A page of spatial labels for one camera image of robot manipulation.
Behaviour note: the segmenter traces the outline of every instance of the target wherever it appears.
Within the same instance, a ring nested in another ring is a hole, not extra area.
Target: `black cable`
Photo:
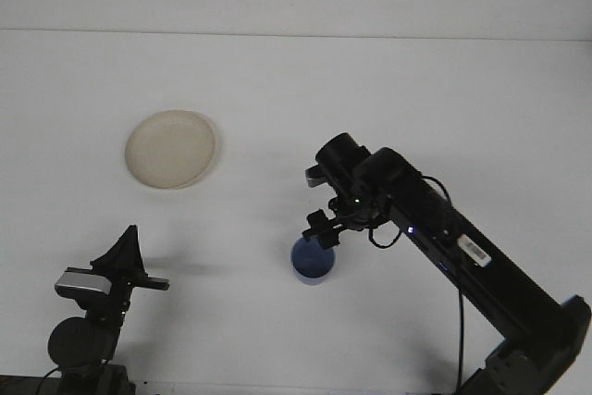
[[[392,240],[392,242],[390,244],[383,245],[383,244],[379,244],[378,242],[375,241],[375,239],[374,239],[374,229],[373,228],[369,228],[368,229],[368,240],[370,242],[372,242],[372,245],[378,247],[379,249],[387,249],[388,247],[392,247],[395,244],[395,242],[397,242],[399,240],[399,238],[401,237],[402,234],[403,234],[403,230],[401,230],[399,228],[399,233],[397,233],[397,236],[395,236],[395,239]]]
[[[41,393],[41,386],[43,385],[43,383],[45,382],[45,380],[52,375],[54,372],[57,372],[58,370],[60,370],[60,367],[56,367],[55,369],[50,370],[49,372],[47,372],[42,378],[41,381],[39,381],[39,384],[37,385],[37,389],[35,390],[35,395],[39,395]]]
[[[450,211],[452,212],[452,214],[454,215],[454,208],[452,207],[452,199],[450,198],[450,195],[448,193],[448,191],[446,190],[446,187],[444,187],[444,184],[442,182],[440,182],[439,179],[434,178],[432,176],[422,176],[423,179],[425,180],[431,180],[432,182],[436,183],[440,189],[442,190],[442,193],[444,194],[444,196],[446,197],[446,200],[448,201],[448,205],[450,208]],[[464,362],[464,299],[463,299],[463,291],[462,291],[462,286],[461,286],[461,268],[460,268],[460,264],[456,265],[456,287],[459,290],[459,367],[458,367],[458,373],[456,376],[456,389],[454,390],[454,395],[459,395],[460,394],[460,390],[461,390],[461,386],[463,385],[463,362]]]
[[[457,282],[459,288],[459,370],[456,376],[456,390],[454,395],[461,393],[461,386],[463,385],[463,361],[464,361],[464,299],[461,292],[461,274],[457,275]]]

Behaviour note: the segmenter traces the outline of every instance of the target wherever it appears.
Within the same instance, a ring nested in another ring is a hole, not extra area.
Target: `white table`
[[[138,224],[171,288],[132,295],[115,359],[132,379],[451,390],[455,289],[410,242],[348,233],[326,282],[294,277],[290,247],[332,196],[303,171],[342,131],[390,146],[552,297],[590,302],[590,72],[590,43],[0,31],[2,373],[53,367],[49,334],[82,315],[55,281]],[[215,169],[180,191],[123,161],[165,109],[222,135]],[[500,335],[467,312],[470,376]],[[587,393],[589,346],[551,393]]]

